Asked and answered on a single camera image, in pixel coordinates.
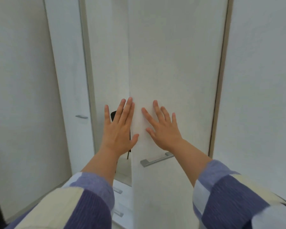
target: hand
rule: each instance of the hand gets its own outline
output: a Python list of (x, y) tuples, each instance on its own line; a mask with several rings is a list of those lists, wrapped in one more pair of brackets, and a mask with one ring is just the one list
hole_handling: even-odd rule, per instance
[(112, 123), (110, 122), (109, 107), (105, 105), (104, 134), (100, 151), (111, 152), (117, 158), (131, 150), (139, 137), (139, 134), (135, 134), (132, 140), (129, 139), (134, 103), (129, 97), (124, 108), (125, 102), (125, 99), (121, 100)]
[(165, 107), (162, 106), (160, 109), (156, 100), (154, 100), (153, 105), (159, 122), (155, 121), (145, 108), (142, 108), (143, 115), (155, 129), (154, 131), (151, 128), (147, 128), (146, 131), (157, 146), (163, 150), (172, 152), (174, 146), (183, 140), (177, 126), (176, 114), (172, 114), (171, 120)]

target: right hand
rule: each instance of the right hand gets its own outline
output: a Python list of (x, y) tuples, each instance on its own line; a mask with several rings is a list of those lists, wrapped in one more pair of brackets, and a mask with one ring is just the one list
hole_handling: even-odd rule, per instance
[(172, 114), (171, 120), (165, 107), (162, 106), (161, 109), (159, 108), (158, 101), (154, 100), (153, 106), (159, 122), (153, 119), (145, 108), (142, 108), (143, 115), (155, 129), (154, 131), (151, 128), (146, 128), (146, 131), (157, 146), (163, 150), (172, 152), (174, 151), (174, 147), (183, 140), (178, 129), (176, 114)]

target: forearm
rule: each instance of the forearm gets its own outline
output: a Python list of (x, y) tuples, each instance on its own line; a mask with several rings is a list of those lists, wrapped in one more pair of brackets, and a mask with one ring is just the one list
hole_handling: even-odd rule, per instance
[(82, 172), (95, 173), (105, 178), (112, 186), (118, 159), (114, 152), (101, 148), (83, 168)]
[(186, 140), (182, 140), (170, 151), (175, 155), (192, 186), (212, 159)]

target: door handle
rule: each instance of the door handle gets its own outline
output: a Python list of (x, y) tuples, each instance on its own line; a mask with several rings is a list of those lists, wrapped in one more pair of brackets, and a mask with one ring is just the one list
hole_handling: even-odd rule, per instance
[(120, 190), (120, 189), (118, 189), (118, 188), (115, 188), (115, 187), (113, 187), (113, 191), (117, 192), (118, 194), (123, 193), (122, 190)]
[(144, 160), (140, 161), (140, 163), (143, 167), (146, 167), (146, 166), (158, 163), (158, 162), (162, 162), (162, 161), (169, 159), (169, 158), (172, 158), (172, 157), (174, 157), (174, 155), (172, 153), (166, 152), (164, 154), (164, 156), (162, 155), (162, 156), (158, 156), (156, 158), (144, 159)]
[(116, 215), (120, 216), (121, 218), (122, 218), (123, 215), (124, 215), (124, 213), (122, 213), (122, 212), (120, 212), (120, 211), (118, 211), (118, 210), (116, 210), (116, 209), (114, 209), (113, 212), (114, 212)]
[(87, 116), (82, 116), (82, 115), (76, 115), (75, 117), (82, 118), (82, 119), (88, 119)]

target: wooden door frame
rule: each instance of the wooden door frame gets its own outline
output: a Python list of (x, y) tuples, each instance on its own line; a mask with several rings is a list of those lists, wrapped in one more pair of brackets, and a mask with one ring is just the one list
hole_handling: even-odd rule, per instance
[(213, 157), (213, 154), (214, 154), (214, 144), (215, 144), (217, 121), (218, 121), (222, 81), (224, 78), (225, 62), (226, 62), (226, 56), (227, 56), (227, 47), (228, 47), (228, 41), (229, 41), (229, 32), (230, 32), (230, 25), (231, 25), (233, 2), (234, 0), (228, 0), (226, 23), (225, 23), (225, 29), (224, 29), (224, 39), (223, 39), (222, 50), (221, 50), (221, 61), (220, 61), (219, 73), (218, 73), (213, 123), (212, 123), (210, 146), (209, 146), (209, 157), (211, 158)]

